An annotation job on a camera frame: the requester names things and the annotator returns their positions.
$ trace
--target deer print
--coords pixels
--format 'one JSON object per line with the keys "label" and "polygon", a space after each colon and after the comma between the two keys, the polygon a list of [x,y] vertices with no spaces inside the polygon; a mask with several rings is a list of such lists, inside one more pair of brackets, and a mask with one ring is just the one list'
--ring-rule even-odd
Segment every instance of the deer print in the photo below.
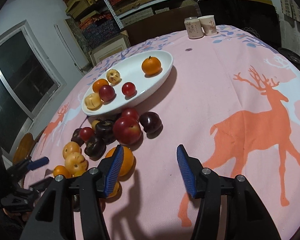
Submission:
{"label": "deer print", "polygon": [[58,118],[54,121],[54,122],[50,122],[46,129],[44,130],[43,134],[42,134],[42,148],[41,148],[41,152],[42,149],[44,147],[44,144],[48,138],[48,136],[53,132],[53,130],[58,126],[59,122],[62,122],[63,117],[65,116],[66,112],[68,111],[68,107],[69,107],[69,103],[62,106],[61,109],[58,110],[57,114],[58,114]]}
{"label": "deer print", "polygon": [[63,120],[58,124],[58,126],[56,127],[56,129],[54,129],[53,134],[52,134],[52,139],[54,138],[54,133],[58,130],[58,128],[61,126],[61,130],[58,132],[59,133],[59,139],[57,141],[57,146],[59,146],[60,144],[60,140],[61,140],[61,134],[64,130],[64,128],[66,127],[66,124],[73,120],[75,117],[77,117],[77,115],[80,113],[81,111],[81,101],[82,99],[80,99],[80,96],[82,95],[82,93],[79,93],[77,96],[77,100],[79,105],[76,108],[70,108],[67,113],[65,114]]}
{"label": "deer print", "polygon": [[291,89],[292,87],[300,87],[300,71],[287,59],[279,55],[274,55],[273,57],[273,62],[275,62],[275,64],[271,63],[268,59],[265,59],[264,61],[265,63],[273,67],[281,69],[290,69],[296,75],[296,78],[290,80],[289,82],[280,83],[277,87],[277,90],[279,90],[281,93],[287,95],[290,98],[289,102],[283,102],[283,105],[289,112],[290,120],[300,126],[300,120],[296,116],[295,109],[295,102],[300,100],[300,89],[297,90],[298,92],[296,92],[295,89]]}
{"label": "deer print", "polygon": [[[255,83],[242,78],[240,73],[234,75],[234,80],[247,82],[260,91],[261,95],[267,96],[271,110],[260,113],[252,113],[245,110],[238,111],[224,121],[213,125],[210,129],[210,135],[213,134],[215,129],[218,129],[214,137],[215,151],[202,165],[215,169],[225,164],[231,158],[235,158],[235,165],[231,172],[231,177],[234,178],[237,174],[242,173],[250,152],[266,150],[274,145],[278,145],[281,186],[280,203],[282,206],[287,206],[289,201],[285,195],[284,185],[286,153],[288,152],[294,157],[300,166],[300,153],[290,141],[289,115],[282,104],[282,101],[288,102],[289,100],[278,90],[274,89],[274,87],[279,85],[279,82],[274,82],[272,78],[269,80],[264,75],[261,78],[252,66],[249,72]],[[187,215],[188,203],[189,197],[188,194],[185,194],[178,212],[178,217],[181,219],[183,227],[191,226],[191,220]]]}

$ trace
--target wooden chair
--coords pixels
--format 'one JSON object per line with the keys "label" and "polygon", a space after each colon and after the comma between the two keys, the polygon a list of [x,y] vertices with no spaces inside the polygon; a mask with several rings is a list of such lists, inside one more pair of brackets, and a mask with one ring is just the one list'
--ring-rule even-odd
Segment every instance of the wooden chair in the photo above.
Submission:
{"label": "wooden chair", "polygon": [[26,133],[23,136],[16,150],[16,153],[13,156],[12,164],[16,164],[23,159],[31,159],[30,154],[32,153],[35,145],[39,142],[44,130],[45,128],[41,131],[41,133],[36,137],[35,140],[33,139],[31,133]]}
{"label": "wooden chair", "polygon": [[130,45],[133,46],[164,34],[185,30],[185,18],[197,15],[194,6],[176,8],[130,24],[123,30],[128,32]]}

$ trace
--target white oval plate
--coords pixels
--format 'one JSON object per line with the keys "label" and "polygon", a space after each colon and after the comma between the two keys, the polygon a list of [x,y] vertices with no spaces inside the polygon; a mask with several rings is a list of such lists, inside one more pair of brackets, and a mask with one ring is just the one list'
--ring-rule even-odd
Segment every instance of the white oval plate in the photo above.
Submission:
{"label": "white oval plate", "polygon": [[[161,61],[162,71],[155,76],[146,77],[145,73],[141,69],[141,65],[142,62],[149,56],[157,57]],[[91,111],[86,107],[84,103],[84,99],[89,94],[93,93],[91,85],[83,97],[81,103],[82,111],[88,116],[116,114],[124,108],[134,107],[140,104],[142,101],[151,96],[159,87],[161,87],[161,85],[165,82],[170,74],[172,64],[172,55],[162,50],[150,50],[141,52],[120,61],[112,67],[113,69],[119,71],[122,79],[118,84],[113,86],[116,97],[111,102],[103,104],[96,111]],[[107,71],[103,73],[99,77],[99,79],[107,79],[106,73]],[[129,99],[126,99],[125,95],[122,94],[121,91],[123,84],[125,84],[126,82],[132,82],[133,84],[135,84],[137,90],[136,95]]]}

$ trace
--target window frame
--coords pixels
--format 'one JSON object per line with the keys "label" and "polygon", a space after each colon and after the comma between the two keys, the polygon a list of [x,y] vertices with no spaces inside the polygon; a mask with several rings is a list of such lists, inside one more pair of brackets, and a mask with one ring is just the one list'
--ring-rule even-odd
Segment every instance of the window frame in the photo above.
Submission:
{"label": "window frame", "polygon": [[33,123],[36,121],[37,116],[39,115],[41,109],[47,104],[51,98],[60,93],[60,91],[66,86],[65,80],[61,77],[61,75],[58,73],[58,71],[55,69],[54,65],[50,61],[49,57],[45,54],[43,48],[40,46],[39,42],[37,41],[36,37],[34,36],[28,22],[25,20],[3,34],[0,35],[0,45],[3,44],[5,41],[7,41],[9,38],[11,38],[13,35],[15,35],[18,32],[22,32],[23,36],[25,37],[29,47],[31,48],[32,52],[38,59],[41,66],[44,68],[46,73],[50,76],[52,81],[54,82],[54,85],[48,90],[48,92],[41,98],[39,103],[36,105],[36,107],[30,111],[23,102],[18,98],[18,96],[15,94],[15,92],[12,90],[10,85],[8,84],[7,80],[3,76],[1,70],[0,70],[0,80],[4,87],[7,89],[8,93],[12,96],[12,98],[15,100],[15,102],[19,105],[19,107],[26,113],[28,118],[26,119],[25,123],[21,127],[12,147],[9,153],[7,153],[4,149],[2,149],[3,154],[6,158],[8,158],[10,161],[12,161],[13,155],[16,152],[18,145],[23,138],[23,136],[27,133],[29,128],[33,125]]}

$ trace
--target pink tablecloth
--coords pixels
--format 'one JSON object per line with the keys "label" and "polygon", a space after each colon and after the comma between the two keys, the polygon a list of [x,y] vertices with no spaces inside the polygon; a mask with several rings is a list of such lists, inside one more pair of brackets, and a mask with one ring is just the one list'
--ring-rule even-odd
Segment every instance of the pink tablecloth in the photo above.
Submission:
{"label": "pink tablecloth", "polygon": [[[47,156],[50,163],[30,172],[25,187],[42,179],[47,169],[63,165],[63,146],[76,128],[89,125],[81,110],[88,86],[130,55],[163,49],[174,58],[171,74],[137,106],[139,113],[158,113],[163,130],[153,139],[144,134],[134,149],[135,172],[121,182],[121,198],[106,204],[111,239],[189,239],[199,202],[188,204],[184,197],[176,160],[179,144],[219,175],[244,174],[281,238],[290,239],[300,226],[300,72],[251,34],[224,25],[218,31],[198,40],[188,39],[186,31],[164,35],[96,66],[51,120],[33,154],[34,160]],[[89,160],[90,167],[97,165]],[[75,227],[82,239],[78,213]]]}

